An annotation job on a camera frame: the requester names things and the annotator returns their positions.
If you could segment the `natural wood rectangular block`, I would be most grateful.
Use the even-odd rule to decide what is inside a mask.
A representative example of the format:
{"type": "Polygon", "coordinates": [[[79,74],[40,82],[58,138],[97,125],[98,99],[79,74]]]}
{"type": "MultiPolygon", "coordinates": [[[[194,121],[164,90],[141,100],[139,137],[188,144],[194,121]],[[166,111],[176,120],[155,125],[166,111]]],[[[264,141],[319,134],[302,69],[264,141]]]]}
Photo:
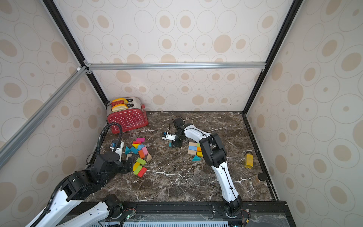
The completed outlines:
{"type": "Polygon", "coordinates": [[[197,143],[194,143],[194,142],[189,142],[189,146],[197,147],[198,144],[197,143]]]}

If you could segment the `pink rectangular block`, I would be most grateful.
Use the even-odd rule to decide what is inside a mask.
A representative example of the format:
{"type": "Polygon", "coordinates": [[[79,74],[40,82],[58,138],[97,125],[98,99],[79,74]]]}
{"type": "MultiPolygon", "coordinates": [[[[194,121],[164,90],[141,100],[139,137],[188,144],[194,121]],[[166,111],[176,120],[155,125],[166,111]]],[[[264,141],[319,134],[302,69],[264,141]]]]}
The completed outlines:
{"type": "Polygon", "coordinates": [[[143,147],[143,148],[142,148],[142,151],[143,151],[143,153],[144,153],[144,156],[147,156],[147,155],[148,155],[148,150],[147,150],[147,148],[146,148],[146,147],[143,147]]]}

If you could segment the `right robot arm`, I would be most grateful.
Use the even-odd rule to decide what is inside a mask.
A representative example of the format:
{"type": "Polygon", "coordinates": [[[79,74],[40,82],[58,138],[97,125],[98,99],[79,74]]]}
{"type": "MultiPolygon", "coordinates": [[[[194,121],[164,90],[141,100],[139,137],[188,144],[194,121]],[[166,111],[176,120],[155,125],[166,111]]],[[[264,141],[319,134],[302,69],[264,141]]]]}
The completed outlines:
{"type": "Polygon", "coordinates": [[[171,121],[171,124],[174,125],[176,132],[165,132],[163,139],[170,140],[170,147],[173,148],[181,147],[182,143],[187,139],[191,139],[200,144],[205,163],[216,174],[225,202],[226,214],[230,217],[235,216],[241,211],[243,201],[234,187],[228,170],[227,152],[219,135],[217,133],[204,132],[193,124],[186,123],[179,116],[175,117],[171,121]]]}

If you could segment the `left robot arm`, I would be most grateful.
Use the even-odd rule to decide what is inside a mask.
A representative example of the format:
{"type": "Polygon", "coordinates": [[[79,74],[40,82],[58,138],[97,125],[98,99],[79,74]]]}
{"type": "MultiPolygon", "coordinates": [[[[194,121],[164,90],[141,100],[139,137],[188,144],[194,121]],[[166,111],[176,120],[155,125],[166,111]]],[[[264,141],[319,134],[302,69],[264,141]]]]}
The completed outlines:
{"type": "MultiPolygon", "coordinates": [[[[46,207],[28,223],[29,227],[55,227],[89,195],[100,191],[117,174],[132,172],[134,157],[121,160],[116,152],[95,154],[91,166],[62,179],[55,187],[46,207]]],[[[63,226],[87,227],[108,217],[122,215],[122,203],[116,195],[108,195],[96,206],[63,226]]]]}

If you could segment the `orange-red rectangular block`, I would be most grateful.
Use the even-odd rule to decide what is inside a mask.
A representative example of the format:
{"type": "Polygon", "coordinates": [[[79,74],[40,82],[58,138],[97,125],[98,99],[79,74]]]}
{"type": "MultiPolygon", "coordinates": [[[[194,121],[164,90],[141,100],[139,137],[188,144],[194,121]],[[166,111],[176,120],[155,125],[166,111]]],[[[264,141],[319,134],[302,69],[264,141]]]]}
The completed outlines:
{"type": "Polygon", "coordinates": [[[141,159],[145,158],[145,154],[144,154],[143,150],[139,150],[139,156],[141,159]]]}

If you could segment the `light blue rectangular block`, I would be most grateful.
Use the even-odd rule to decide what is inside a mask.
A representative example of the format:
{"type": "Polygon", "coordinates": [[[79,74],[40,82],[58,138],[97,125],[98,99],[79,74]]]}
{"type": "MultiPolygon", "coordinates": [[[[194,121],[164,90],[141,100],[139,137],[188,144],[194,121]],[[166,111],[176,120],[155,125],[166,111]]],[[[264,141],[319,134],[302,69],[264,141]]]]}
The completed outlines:
{"type": "Polygon", "coordinates": [[[189,146],[189,150],[197,151],[198,150],[198,147],[196,147],[196,146],[189,146]]]}

